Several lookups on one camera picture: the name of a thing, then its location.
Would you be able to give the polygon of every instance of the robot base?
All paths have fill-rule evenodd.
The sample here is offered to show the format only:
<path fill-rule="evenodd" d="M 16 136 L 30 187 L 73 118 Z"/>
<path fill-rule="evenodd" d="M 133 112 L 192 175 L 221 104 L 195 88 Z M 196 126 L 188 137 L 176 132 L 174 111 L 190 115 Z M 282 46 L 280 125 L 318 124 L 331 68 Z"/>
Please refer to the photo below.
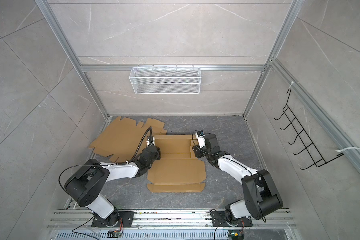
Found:
<path fill-rule="evenodd" d="M 252 227 L 252 220 L 251 217 L 242 217 L 242 218 L 238 218 L 234 221 L 232 221 L 229 225 L 228 223 L 223 223 L 225 222 L 227 219 L 225 217 L 225 213 L 224 211 L 211 211 L 211 216 L 212 216 L 212 224 L 214 227 L 242 227 L 243 226 L 243 222 L 244 222 L 244 227 Z"/>
<path fill-rule="evenodd" d="M 120 227 L 121 221 L 117 221 L 120 218 L 123 220 L 124 227 L 131 227 L 134 214 L 135 214 L 135 212 L 120 211 L 118 213 L 116 212 L 115 214 L 112 213 L 107 219 L 103 219 L 99 215 L 95 214 L 95 217 L 93 218 L 91 227 L 108 227 L 108 226 L 114 225 L 114 223 L 117 222 L 116 225 L 113 226 L 113 227 L 117 228 L 117 227 Z"/>

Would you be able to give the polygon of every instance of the vent grate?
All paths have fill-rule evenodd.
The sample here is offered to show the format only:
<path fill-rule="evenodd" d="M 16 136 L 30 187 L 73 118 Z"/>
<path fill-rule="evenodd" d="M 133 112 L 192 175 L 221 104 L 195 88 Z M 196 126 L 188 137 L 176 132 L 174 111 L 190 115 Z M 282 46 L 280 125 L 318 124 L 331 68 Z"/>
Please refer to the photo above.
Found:
<path fill-rule="evenodd" d="M 215 230 L 124 230 L 123 236 L 119 238 L 109 237 L 108 230 L 100 230 L 99 234 L 90 230 L 77 230 L 77 232 L 85 233 L 101 240 L 119 239 L 119 240 L 168 240 L 168 239 L 213 239 Z M 81 240 L 93 239 L 90 236 L 72 233 L 70 230 L 59 230 L 55 240 Z M 216 239 L 228 239 L 228 230 L 218 229 L 216 231 Z"/>

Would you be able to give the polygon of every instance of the black hose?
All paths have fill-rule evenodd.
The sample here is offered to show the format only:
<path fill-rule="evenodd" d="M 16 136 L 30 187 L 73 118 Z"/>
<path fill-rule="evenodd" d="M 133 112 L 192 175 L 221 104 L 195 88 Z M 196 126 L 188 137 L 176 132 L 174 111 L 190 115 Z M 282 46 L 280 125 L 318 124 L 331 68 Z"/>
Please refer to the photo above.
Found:
<path fill-rule="evenodd" d="M 147 130 L 145 131 L 143 137 L 141 138 L 140 142 L 139 142 L 139 146 L 137 147 L 136 151 L 135 151 L 135 154 L 133 155 L 133 157 L 128 161 L 128 163 L 130 163 L 137 155 L 137 152 L 139 151 L 140 147 L 141 147 L 141 144 L 144 142 L 144 138 L 145 136 L 147 135 L 149 131 L 149 141 L 152 137 L 152 127 L 148 127 Z"/>

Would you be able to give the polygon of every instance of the aluminum frame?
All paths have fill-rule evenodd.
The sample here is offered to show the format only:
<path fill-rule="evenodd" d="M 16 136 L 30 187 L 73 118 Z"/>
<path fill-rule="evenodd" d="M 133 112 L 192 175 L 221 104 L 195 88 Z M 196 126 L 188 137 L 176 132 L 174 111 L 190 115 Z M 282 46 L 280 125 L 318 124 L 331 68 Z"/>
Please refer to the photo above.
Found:
<path fill-rule="evenodd" d="M 302 87 L 302 85 L 297 83 L 297 80 L 277 60 L 277 58 L 271 59 L 271 66 L 288 85 L 291 84 L 291 82 L 296 82 L 292 84 L 290 88 L 321 125 L 321 127 L 327 132 L 329 137 L 331 137 L 339 149 L 346 147 L 357 147 L 352 139 L 337 125 L 337 123 L 312 98 L 312 96 Z M 360 151 L 356 149 L 349 149 L 343 151 L 343 153 L 347 159 L 349 159 L 355 169 L 360 173 Z"/>
<path fill-rule="evenodd" d="M 195 67 L 202 71 L 264 71 L 265 65 L 262 64 L 241 64 L 241 65 L 81 65 L 82 71 L 131 71 L 133 67 Z"/>
<path fill-rule="evenodd" d="M 92 86 L 89 78 L 87 75 L 80 70 L 80 62 L 77 58 L 73 48 L 69 44 L 67 37 L 64 35 L 64 32 L 61 29 L 59 22 L 57 21 L 55 15 L 52 12 L 49 3 L 46 0 L 35 0 L 37 6 L 39 7 L 40 11 L 43 13 L 45 19 L 47 20 L 49 26 L 51 27 L 53 33 L 55 34 L 56 38 L 58 39 L 61 47 L 64 49 L 66 55 L 68 56 L 69 60 L 71 61 L 73 67 L 75 68 L 77 74 L 83 81 L 85 87 L 88 89 L 89 93 L 91 94 L 93 100 L 95 101 L 97 107 L 99 108 L 100 112 L 102 113 L 104 118 L 107 118 L 109 114 L 107 113 L 104 104 L 102 103 L 99 95 L 96 92 L 96 89 Z"/>
<path fill-rule="evenodd" d="M 244 118 L 248 117 L 248 114 L 250 113 L 253 104 L 257 98 L 257 96 L 259 95 L 260 89 L 264 84 L 265 79 L 267 78 L 267 75 L 269 73 L 269 64 L 271 62 L 271 60 L 275 57 L 277 57 L 277 55 L 279 54 L 281 47 L 283 46 L 283 43 L 285 41 L 285 39 L 287 38 L 287 35 L 289 33 L 289 31 L 291 30 L 291 27 L 293 25 L 293 23 L 296 20 L 296 17 L 298 16 L 300 9 L 302 7 L 302 4 L 304 3 L 304 0 L 294 0 L 291 3 L 291 7 L 289 8 L 289 11 L 287 13 L 287 16 L 285 17 L 285 20 L 283 22 L 283 25 L 281 26 L 281 30 L 279 32 L 279 35 L 276 38 L 276 41 L 272 47 L 272 50 L 268 56 L 268 59 L 266 61 L 266 68 L 264 70 L 264 72 L 261 74 L 261 76 L 259 77 L 253 92 L 251 94 L 250 99 L 248 100 L 247 106 L 243 112 L 243 116 Z"/>
<path fill-rule="evenodd" d="M 133 211 L 130 229 L 158 230 L 158 229 L 215 229 L 213 227 L 210 209 L 120 209 L 119 211 Z M 91 211 L 72 209 L 55 210 L 49 215 L 47 230 L 72 229 L 72 225 L 80 225 L 93 215 Z M 248 229 L 297 229 L 289 209 L 278 209 L 267 215 L 264 223 L 261 219 L 252 218 L 252 227 Z M 241 229 L 241 227 L 221 227 L 221 229 Z"/>

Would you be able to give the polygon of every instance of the white wire basket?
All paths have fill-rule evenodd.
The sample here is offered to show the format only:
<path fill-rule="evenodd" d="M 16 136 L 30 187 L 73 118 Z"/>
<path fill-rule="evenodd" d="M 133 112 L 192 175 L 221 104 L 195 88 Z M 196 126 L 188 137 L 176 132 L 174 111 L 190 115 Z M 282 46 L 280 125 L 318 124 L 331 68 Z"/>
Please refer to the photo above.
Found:
<path fill-rule="evenodd" d="M 200 93 L 199 67 L 134 67 L 129 75 L 136 94 Z"/>

